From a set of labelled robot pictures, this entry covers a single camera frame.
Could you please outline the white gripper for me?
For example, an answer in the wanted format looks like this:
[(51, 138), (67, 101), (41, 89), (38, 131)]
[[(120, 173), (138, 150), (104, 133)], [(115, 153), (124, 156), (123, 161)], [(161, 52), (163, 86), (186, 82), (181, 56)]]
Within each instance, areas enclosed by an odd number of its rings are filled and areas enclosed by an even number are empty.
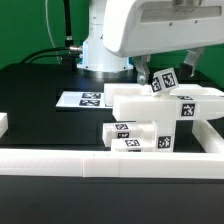
[(103, 43), (119, 57), (138, 56), (140, 85), (155, 53), (188, 49), (179, 74), (192, 77), (204, 46), (224, 43), (224, 0), (107, 0)]

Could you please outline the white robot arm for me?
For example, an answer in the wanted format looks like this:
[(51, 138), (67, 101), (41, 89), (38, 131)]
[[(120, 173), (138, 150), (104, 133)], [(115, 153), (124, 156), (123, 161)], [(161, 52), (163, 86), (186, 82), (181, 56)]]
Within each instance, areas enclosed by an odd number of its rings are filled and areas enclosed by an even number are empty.
[(101, 77), (135, 68), (148, 82), (157, 53), (186, 50), (180, 72), (192, 76), (204, 48), (224, 43), (224, 0), (90, 0), (80, 69)]

